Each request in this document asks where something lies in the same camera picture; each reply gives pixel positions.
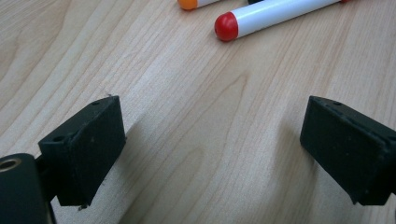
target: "marker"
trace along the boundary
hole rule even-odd
[[[192,10],[198,7],[203,7],[219,0],[177,0],[181,8]]]
[[[231,41],[319,8],[347,1],[264,0],[220,15],[215,22],[215,33],[220,40]]]

